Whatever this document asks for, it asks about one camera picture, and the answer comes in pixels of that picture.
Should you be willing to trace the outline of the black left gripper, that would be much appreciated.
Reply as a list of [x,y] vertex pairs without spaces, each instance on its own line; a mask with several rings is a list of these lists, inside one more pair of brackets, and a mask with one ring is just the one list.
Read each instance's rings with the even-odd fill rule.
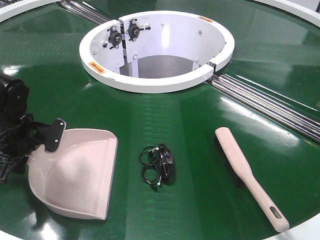
[[31,113],[12,119],[0,114],[0,182],[10,173],[24,174],[29,155],[44,144],[51,125],[34,120]]

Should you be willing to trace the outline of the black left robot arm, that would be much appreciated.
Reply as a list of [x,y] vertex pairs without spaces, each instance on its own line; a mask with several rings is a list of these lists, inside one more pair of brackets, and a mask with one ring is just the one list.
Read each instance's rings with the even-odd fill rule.
[[50,125],[27,113],[30,89],[15,77],[0,75],[0,182],[11,172],[23,174],[28,154],[45,143]]

